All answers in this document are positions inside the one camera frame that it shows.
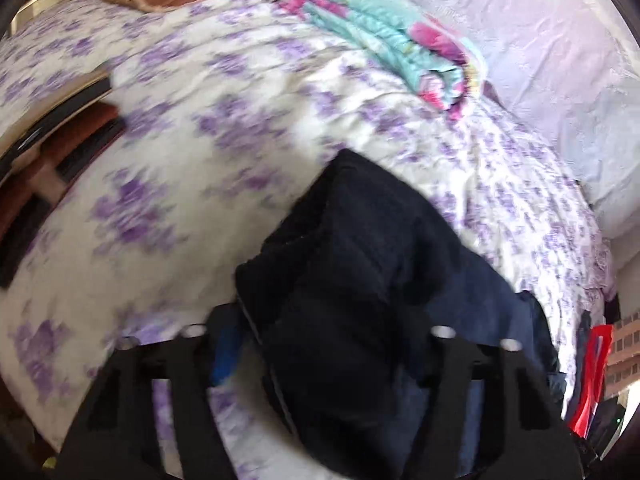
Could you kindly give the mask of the navy blue pants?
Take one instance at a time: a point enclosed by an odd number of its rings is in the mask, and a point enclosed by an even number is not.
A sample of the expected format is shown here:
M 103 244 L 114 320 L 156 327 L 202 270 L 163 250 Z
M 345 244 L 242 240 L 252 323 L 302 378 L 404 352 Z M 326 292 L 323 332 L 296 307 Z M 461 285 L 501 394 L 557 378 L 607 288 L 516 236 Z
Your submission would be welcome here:
M 353 479 L 396 479 L 430 395 L 435 325 L 521 343 L 562 404 L 544 310 L 466 248 L 418 191 L 341 150 L 234 274 L 269 393 L 308 453 Z

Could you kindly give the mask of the purple floral bed sheet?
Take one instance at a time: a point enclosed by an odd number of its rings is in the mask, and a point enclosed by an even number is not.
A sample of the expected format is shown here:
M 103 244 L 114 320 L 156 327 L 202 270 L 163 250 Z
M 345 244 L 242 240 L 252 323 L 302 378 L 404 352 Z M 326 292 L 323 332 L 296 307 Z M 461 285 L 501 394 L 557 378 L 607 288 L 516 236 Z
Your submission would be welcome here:
M 411 186 L 547 318 L 555 404 L 514 339 L 435 325 L 427 408 L 396 479 L 576 479 L 576 352 L 610 287 L 608 246 L 551 145 L 491 99 L 460 120 L 273 0 L 160 18 L 76 0 L 1 49 L 1 122 L 99 68 L 32 128 L 1 193 L 1 377 L 57 479 L 352 479 L 282 422 L 236 293 L 326 165 L 353 151 Z M 241 309 L 234 373 L 210 381 L 209 315 Z

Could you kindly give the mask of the teal pink floral blanket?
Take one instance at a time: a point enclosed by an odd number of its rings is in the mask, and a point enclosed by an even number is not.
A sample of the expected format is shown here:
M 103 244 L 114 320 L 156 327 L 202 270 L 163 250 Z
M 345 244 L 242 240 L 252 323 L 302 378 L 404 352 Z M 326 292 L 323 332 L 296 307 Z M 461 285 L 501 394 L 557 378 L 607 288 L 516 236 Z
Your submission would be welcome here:
M 369 52 L 453 122 L 483 94 L 488 66 L 471 40 L 409 0 L 278 0 Z

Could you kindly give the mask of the red blue white garment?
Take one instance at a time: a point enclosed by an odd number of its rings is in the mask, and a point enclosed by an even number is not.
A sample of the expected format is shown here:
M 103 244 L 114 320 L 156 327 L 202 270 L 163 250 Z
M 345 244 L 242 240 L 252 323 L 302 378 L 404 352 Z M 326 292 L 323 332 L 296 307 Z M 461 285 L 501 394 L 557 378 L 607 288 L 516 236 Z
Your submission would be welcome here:
M 568 422 L 570 430 L 579 437 L 586 438 L 592 415 L 602 398 L 605 367 L 611 352 L 614 326 L 603 324 L 590 330 L 587 341 L 584 366 L 582 367 L 582 388 L 577 408 Z

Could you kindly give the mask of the lavender lace bedding pile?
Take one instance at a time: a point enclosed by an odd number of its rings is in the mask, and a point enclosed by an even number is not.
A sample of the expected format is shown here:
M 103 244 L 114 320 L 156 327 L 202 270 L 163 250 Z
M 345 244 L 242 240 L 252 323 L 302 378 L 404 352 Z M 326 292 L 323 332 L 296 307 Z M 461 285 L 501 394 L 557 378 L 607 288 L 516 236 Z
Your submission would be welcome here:
M 608 238 L 639 227 L 639 47 L 611 0 L 410 0 L 468 36 L 501 103 L 573 168 Z

